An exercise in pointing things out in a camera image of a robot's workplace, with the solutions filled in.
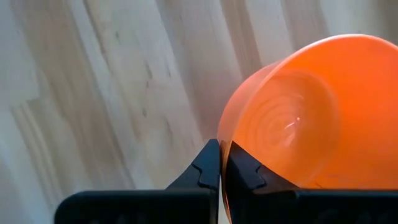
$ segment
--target wooden surface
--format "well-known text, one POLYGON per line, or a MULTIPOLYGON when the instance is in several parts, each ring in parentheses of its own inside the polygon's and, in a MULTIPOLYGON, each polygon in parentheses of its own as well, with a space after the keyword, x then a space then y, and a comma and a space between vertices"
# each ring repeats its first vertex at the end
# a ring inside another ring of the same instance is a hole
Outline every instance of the wooden surface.
POLYGON ((394 0, 0 1, 0 223, 51 223, 58 203, 81 190, 167 186, 216 136, 246 77, 329 35, 398 42, 397 8, 394 0))

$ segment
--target wood grain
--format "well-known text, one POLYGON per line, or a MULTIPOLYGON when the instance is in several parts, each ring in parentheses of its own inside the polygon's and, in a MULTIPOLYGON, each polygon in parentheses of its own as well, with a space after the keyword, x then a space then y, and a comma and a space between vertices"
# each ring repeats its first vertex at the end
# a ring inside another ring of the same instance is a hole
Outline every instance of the wood grain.
POLYGON ((246 77, 330 35, 398 42, 397 7, 0 1, 0 223, 52 223, 81 190, 167 186, 216 136, 246 77))

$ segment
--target clamp jaw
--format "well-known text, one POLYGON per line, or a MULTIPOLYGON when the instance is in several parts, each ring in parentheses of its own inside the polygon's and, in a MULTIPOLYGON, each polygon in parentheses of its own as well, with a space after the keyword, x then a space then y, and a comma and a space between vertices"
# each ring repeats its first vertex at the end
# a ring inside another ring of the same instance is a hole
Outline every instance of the clamp jaw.
MULTIPOLYGON (((77 193, 55 223, 217 223, 220 158, 212 139, 165 190, 77 193)), ((398 223, 398 191, 300 189, 236 143, 225 175, 232 224, 398 223)))

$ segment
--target light wood panel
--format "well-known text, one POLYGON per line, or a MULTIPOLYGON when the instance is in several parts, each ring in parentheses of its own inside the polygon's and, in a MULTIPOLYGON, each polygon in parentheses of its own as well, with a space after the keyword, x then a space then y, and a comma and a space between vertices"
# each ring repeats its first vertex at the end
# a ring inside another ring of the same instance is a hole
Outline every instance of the light wood panel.
POLYGON ((0 1, 0 223, 51 223, 80 190, 167 186, 215 137, 246 77, 329 35, 398 42, 397 7, 0 1))

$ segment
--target orange bowl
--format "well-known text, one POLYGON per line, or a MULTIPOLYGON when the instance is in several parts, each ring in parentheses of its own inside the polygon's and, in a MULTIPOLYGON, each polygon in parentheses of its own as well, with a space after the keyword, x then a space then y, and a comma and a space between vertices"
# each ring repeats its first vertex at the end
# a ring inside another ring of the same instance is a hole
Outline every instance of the orange bowl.
POLYGON ((222 175, 234 141, 299 187, 396 189, 397 111, 397 46, 361 34, 320 40, 234 92, 218 129, 222 175))

